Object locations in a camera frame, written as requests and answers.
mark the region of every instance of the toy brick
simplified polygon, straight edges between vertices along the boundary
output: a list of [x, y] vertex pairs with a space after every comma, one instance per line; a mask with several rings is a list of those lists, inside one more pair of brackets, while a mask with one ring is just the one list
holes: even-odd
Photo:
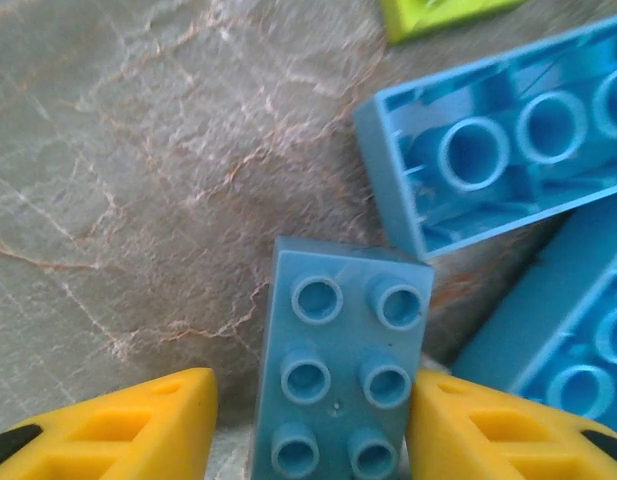
[[617, 193], [617, 16], [380, 91], [354, 119], [384, 229], [420, 260]]
[[430, 30], [513, 8], [525, 0], [381, 0], [391, 42]]
[[592, 420], [428, 370], [414, 388], [417, 480], [617, 480], [617, 434]]
[[453, 373], [617, 431], [617, 195], [568, 219]]
[[216, 417], [212, 370], [185, 370], [0, 434], [0, 480], [198, 480]]
[[393, 480], [433, 269], [383, 248], [275, 244], [253, 480]]

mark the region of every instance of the light blue building block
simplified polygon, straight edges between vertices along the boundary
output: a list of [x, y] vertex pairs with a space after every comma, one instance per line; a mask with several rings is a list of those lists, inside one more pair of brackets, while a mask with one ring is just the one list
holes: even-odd
[[617, 16], [354, 113], [391, 243], [421, 260], [617, 192]]
[[574, 213], [452, 371], [617, 431], [617, 195]]
[[252, 480], [395, 480], [433, 269], [278, 238]]

